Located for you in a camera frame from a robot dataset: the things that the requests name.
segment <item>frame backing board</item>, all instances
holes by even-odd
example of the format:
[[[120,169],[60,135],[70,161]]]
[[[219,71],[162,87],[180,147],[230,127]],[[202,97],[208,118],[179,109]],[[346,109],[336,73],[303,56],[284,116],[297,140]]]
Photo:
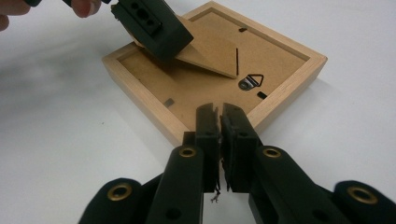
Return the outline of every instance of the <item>frame backing board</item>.
[[[318,76],[327,61],[312,49],[212,1],[184,18],[236,44],[237,79],[176,60],[161,63],[134,43],[103,59],[115,82],[175,146],[181,144],[184,132],[195,130],[195,109],[208,103],[214,103],[220,113],[223,103],[242,107],[259,132]],[[262,74],[263,83],[242,91],[238,82],[249,74]],[[267,98],[258,97],[259,91]]]

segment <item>white table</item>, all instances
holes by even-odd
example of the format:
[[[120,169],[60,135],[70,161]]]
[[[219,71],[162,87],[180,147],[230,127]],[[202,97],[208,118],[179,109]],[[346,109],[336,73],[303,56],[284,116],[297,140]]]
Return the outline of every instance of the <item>white table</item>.
[[[177,14],[205,2],[167,1]],[[396,2],[218,2],[329,58],[260,133],[264,144],[326,189],[355,179],[396,201]],[[101,62],[131,42],[109,6],[82,20],[43,1],[10,22],[0,33],[0,223],[77,223],[106,182],[163,171],[173,147]],[[204,223],[254,223],[246,194],[212,196]]]

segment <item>hand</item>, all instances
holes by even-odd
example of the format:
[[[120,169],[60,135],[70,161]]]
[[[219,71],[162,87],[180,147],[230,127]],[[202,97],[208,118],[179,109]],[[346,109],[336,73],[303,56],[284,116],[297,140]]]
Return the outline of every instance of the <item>hand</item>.
[[[95,14],[101,5],[100,0],[72,0],[72,8],[81,18]],[[29,12],[30,7],[23,0],[0,0],[0,31],[7,29],[8,16],[19,16]]]

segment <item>gold rivet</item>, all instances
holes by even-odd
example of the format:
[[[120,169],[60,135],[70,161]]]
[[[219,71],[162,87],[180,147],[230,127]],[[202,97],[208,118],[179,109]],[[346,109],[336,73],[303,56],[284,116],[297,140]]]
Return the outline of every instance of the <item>gold rivet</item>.
[[[376,196],[369,190],[361,188],[361,187],[349,187],[347,188],[347,193],[356,201],[367,204],[376,204],[378,203],[378,199]]]
[[[120,183],[107,192],[107,198],[111,201],[121,201],[132,194],[132,186],[127,183]]]
[[[195,156],[195,155],[197,154],[197,152],[195,151],[194,148],[191,148],[191,147],[183,147],[183,148],[180,149],[180,151],[178,152],[178,154],[179,154],[181,157],[189,158],[189,157]]]
[[[280,153],[280,151],[275,148],[266,148],[262,151],[262,153],[264,154],[264,156],[270,158],[279,158],[282,155],[282,153]]]

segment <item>white surface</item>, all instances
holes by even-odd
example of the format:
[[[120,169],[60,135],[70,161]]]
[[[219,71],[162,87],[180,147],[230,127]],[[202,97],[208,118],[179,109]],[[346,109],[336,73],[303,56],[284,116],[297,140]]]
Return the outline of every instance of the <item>white surface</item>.
[[[167,1],[177,14],[205,2]],[[264,144],[326,189],[355,179],[396,201],[396,2],[218,2],[329,58],[260,133]],[[109,6],[82,20],[43,1],[10,23],[0,33],[0,223],[78,223],[107,181],[163,171],[173,147],[101,62],[131,41]],[[254,223],[247,195],[210,197],[204,223]]]

